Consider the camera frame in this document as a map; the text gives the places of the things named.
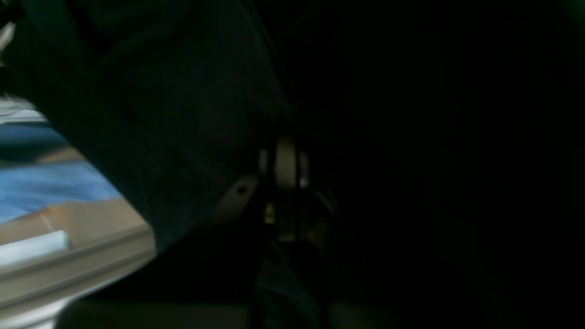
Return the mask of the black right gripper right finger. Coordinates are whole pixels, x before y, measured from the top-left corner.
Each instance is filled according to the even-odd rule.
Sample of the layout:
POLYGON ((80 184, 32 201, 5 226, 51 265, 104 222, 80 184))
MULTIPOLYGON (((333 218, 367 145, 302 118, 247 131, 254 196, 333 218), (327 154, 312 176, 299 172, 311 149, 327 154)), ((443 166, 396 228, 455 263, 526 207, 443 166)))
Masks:
POLYGON ((407 329, 393 291, 313 165, 305 152, 298 153, 295 241, 315 254, 320 273, 313 288, 324 329, 407 329))

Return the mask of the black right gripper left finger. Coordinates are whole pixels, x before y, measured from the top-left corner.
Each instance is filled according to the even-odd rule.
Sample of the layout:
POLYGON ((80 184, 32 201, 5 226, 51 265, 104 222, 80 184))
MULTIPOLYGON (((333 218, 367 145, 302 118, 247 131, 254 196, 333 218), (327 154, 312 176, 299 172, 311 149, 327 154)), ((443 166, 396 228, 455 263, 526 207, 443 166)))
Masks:
POLYGON ((208 219, 142 269, 65 308, 58 329, 252 329, 270 153, 208 219))

